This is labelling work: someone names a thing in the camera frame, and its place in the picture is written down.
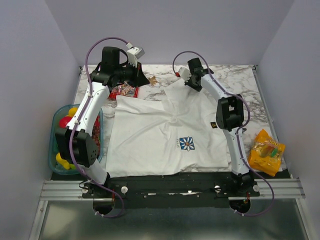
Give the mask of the white garment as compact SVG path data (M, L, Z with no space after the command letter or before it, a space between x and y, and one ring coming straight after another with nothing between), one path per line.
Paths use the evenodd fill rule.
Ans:
M111 177L211 172L229 167L225 135L213 128L217 105L178 80L160 101L116 98L107 149Z

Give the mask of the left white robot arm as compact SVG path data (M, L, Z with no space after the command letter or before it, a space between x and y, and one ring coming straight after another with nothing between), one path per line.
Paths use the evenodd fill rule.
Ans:
M65 127L55 132L61 158L77 163L79 172L96 182L93 191L101 198L110 194L111 185L106 182L109 175L98 161L99 147L92 139L100 109L116 86L127 83L136 88L149 84L138 61L145 51L130 44L127 48L126 51L112 46L102 49L101 62L89 75L86 95L76 113Z

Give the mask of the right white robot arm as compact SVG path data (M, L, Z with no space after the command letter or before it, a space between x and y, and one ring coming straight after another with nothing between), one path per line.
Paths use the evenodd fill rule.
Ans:
M243 142L244 102L240 94L233 94L217 81L210 68L204 68L200 59L187 62L185 84L196 91L206 89L217 102L215 124L225 135L231 159L230 191L241 196L253 186L254 177L250 171Z

